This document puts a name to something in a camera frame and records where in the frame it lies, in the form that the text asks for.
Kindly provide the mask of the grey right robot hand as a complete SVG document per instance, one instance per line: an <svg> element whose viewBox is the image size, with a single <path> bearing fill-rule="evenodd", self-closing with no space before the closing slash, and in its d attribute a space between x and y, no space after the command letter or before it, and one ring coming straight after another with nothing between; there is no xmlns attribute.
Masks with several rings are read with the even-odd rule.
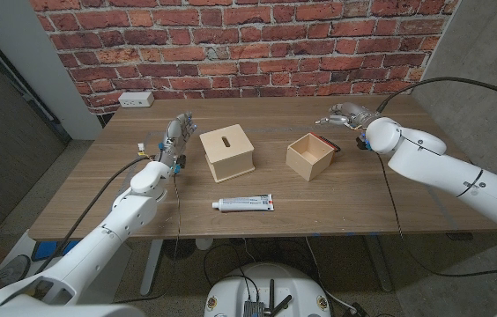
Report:
<svg viewBox="0 0 497 317"><path fill-rule="evenodd" d="M366 129L368 125L381 118L381 115L352 102L336 104L329 108L329 114L315 124L333 124L349 129Z"/></svg>

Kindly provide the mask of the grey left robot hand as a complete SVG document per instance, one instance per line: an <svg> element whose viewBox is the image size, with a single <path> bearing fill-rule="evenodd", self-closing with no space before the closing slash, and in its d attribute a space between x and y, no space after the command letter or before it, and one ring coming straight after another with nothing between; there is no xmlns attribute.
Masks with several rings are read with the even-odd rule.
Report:
<svg viewBox="0 0 497 317"><path fill-rule="evenodd" d="M186 165L186 143L196 129L191 112L177 115L167 126L163 141L159 144L157 160L171 168L179 166L183 169Z"/></svg>

